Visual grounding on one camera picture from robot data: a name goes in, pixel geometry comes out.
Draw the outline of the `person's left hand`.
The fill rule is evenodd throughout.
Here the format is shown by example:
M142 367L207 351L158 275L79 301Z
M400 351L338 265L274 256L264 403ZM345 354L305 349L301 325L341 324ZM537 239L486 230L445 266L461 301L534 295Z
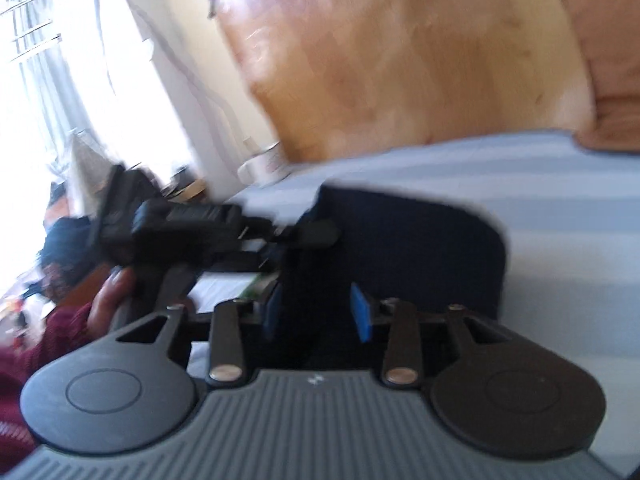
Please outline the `person's left hand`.
M131 268L114 271L105 281L93 299L87 318L87 334L91 339L99 339L108 333L115 313L130 296L135 282L136 274Z

